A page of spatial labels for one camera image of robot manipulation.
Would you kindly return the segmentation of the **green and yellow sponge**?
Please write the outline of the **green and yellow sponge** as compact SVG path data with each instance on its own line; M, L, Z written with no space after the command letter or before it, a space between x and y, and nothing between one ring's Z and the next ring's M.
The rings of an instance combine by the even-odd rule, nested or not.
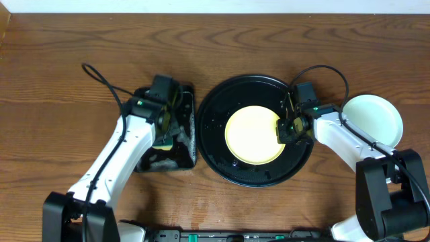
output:
M170 151L173 147L173 137L172 136L160 136L157 138L152 148L162 151Z

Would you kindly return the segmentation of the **yellow plate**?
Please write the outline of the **yellow plate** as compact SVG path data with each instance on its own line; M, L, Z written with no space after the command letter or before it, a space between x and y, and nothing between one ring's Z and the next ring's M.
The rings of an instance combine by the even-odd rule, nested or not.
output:
M227 121L224 137L229 151L249 165L264 165L278 158L285 149L277 140L279 116L263 106L247 106Z

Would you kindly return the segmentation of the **light blue plate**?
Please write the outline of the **light blue plate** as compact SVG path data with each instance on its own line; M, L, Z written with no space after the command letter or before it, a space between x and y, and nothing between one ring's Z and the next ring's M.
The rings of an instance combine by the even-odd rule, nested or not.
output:
M372 138L395 147L403 134L399 111L386 99L377 95L358 95L349 100L343 113L348 119Z

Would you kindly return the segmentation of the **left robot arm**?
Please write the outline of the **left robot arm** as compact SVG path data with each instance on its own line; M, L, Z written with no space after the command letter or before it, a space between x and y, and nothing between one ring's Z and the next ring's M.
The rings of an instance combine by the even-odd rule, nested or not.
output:
M120 104L115 130L93 165L66 194L43 204L43 241L121 241L144 229L117 223L114 209L141 157L169 130L173 100L131 97Z

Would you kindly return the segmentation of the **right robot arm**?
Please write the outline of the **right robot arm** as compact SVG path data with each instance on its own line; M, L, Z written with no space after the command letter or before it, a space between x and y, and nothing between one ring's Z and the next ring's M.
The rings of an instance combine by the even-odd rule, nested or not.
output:
M332 227L334 239L388 241L429 226L429 188L414 150L383 145L333 104L277 120L276 134L281 144L317 141L354 170L355 215Z

